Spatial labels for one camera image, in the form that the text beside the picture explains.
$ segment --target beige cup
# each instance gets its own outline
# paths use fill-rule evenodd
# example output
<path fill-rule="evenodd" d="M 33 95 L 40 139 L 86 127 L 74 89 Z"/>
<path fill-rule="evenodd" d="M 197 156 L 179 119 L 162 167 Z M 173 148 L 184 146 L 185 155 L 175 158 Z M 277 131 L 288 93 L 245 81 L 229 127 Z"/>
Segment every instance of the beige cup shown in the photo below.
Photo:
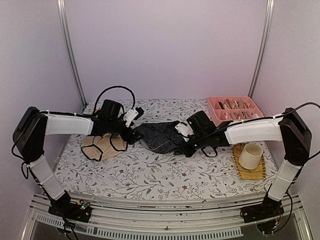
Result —
<path fill-rule="evenodd" d="M 262 149 L 256 145 L 248 143 L 244 146 L 239 157 L 239 164 L 248 170 L 256 169 L 260 163 Z"/>

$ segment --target pink bin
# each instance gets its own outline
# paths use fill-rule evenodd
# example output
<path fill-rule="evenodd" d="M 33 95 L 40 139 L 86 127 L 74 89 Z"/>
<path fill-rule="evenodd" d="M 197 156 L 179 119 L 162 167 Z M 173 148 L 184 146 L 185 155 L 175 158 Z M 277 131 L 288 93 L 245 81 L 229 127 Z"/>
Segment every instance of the pink bin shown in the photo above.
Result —
<path fill-rule="evenodd" d="M 226 121 L 249 120 L 264 116 L 248 96 L 211 96 L 208 98 L 208 112 L 216 126 Z"/>

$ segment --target white wall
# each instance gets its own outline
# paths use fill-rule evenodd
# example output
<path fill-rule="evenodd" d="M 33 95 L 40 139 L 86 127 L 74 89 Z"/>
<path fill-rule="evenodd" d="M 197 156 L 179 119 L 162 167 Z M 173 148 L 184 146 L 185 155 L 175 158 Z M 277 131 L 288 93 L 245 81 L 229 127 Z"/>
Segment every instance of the white wall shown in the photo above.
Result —
<path fill-rule="evenodd" d="M 275 1 L 273 20 L 254 101 L 266 114 L 305 102 L 320 103 L 320 1 Z M 298 111 L 312 131 L 311 154 L 320 149 L 320 110 Z M 270 144 L 278 164 L 281 143 Z M 320 239 L 320 156 L 304 167 L 294 185 L 305 209 L 314 239 Z"/>
<path fill-rule="evenodd" d="M 138 99 L 247 95 L 266 0 L 68 0 L 88 100 L 112 85 Z M 123 90 L 105 95 L 130 98 Z"/>
<path fill-rule="evenodd" d="M 17 240 L 38 187 L 25 180 L 11 155 L 12 133 L 29 106 L 79 111 L 60 27 L 57 1 L 0 0 L 0 239 Z M 51 137 L 49 161 L 66 137 Z"/>

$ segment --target yellow mat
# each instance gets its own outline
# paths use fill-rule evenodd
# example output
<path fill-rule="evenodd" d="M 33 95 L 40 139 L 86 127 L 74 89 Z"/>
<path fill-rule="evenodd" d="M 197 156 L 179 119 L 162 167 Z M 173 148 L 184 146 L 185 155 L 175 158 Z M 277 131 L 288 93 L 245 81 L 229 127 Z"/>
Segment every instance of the yellow mat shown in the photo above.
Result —
<path fill-rule="evenodd" d="M 234 145 L 232 147 L 232 156 L 233 160 L 235 162 L 236 169 L 238 170 L 239 177 L 241 180 L 258 180 L 258 179 L 265 179 L 266 178 L 266 164 L 265 164 L 265 159 L 264 156 L 261 156 L 261 161 L 256 169 L 253 170 L 248 170 L 243 168 L 239 164 L 239 157 L 244 149 L 245 144 L 240 143 L 237 145 Z"/>

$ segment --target floral tablecloth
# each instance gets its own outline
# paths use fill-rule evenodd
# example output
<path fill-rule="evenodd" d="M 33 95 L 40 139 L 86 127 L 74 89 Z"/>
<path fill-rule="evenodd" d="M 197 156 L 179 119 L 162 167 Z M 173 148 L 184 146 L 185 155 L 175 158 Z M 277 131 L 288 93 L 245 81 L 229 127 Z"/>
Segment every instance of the floral tablecloth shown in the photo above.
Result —
<path fill-rule="evenodd" d="M 121 102 L 125 109 L 132 101 Z M 160 123 L 185 121 L 193 113 L 207 112 L 205 99 L 137 100 L 144 115 L 135 121 Z M 91 113 L 90 102 L 84 113 Z M 153 153 L 137 142 L 118 156 L 101 162 L 88 160 L 81 152 L 83 135 L 72 135 L 55 170 L 65 190 L 75 193 L 136 200 L 191 200 L 239 196 L 265 192 L 277 169 L 264 142 L 257 142 L 266 166 L 263 180 L 240 180 L 231 147 L 217 149 L 218 156 L 208 158 L 198 150 L 194 156 Z"/>

